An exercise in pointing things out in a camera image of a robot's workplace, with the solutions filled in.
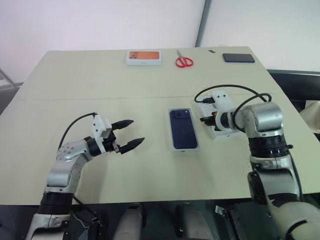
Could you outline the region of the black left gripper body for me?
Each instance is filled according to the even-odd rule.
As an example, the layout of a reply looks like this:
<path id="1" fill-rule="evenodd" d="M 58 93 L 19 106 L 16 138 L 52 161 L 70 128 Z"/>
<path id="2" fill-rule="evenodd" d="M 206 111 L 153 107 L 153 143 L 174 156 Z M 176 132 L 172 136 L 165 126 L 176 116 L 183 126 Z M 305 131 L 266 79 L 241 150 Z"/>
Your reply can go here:
<path id="1" fill-rule="evenodd" d="M 103 139 L 102 145 L 107 153 L 122 153 L 121 146 L 117 144 L 117 138 L 113 131 L 109 133 L 107 138 Z"/>

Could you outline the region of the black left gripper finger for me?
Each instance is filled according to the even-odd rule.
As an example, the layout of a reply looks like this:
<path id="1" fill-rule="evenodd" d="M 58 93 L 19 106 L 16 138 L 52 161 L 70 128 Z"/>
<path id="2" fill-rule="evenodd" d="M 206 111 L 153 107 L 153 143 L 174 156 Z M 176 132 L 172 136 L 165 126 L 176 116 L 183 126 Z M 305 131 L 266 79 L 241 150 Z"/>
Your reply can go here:
<path id="1" fill-rule="evenodd" d="M 126 145 L 119 147 L 120 153 L 127 153 L 133 149 L 135 149 L 138 145 L 140 145 L 145 140 L 144 137 L 136 138 L 134 140 L 129 141 Z"/>
<path id="2" fill-rule="evenodd" d="M 126 128 L 127 126 L 129 126 L 133 122 L 134 121 L 130 120 L 130 119 L 120 120 L 115 123 L 112 123 L 111 127 L 112 127 L 112 130 L 120 130 L 120 129 Z"/>

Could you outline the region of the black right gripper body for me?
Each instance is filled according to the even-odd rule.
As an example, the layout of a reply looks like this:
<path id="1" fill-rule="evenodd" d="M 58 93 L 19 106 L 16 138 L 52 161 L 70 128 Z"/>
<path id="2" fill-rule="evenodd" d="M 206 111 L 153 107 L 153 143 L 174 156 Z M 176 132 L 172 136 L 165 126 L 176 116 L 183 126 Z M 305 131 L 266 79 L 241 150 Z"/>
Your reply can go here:
<path id="1" fill-rule="evenodd" d="M 211 116 L 208 116 L 206 118 L 206 125 L 208 126 L 216 126 L 216 115 L 217 115 L 217 112 L 212 112 L 211 113 Z"/>

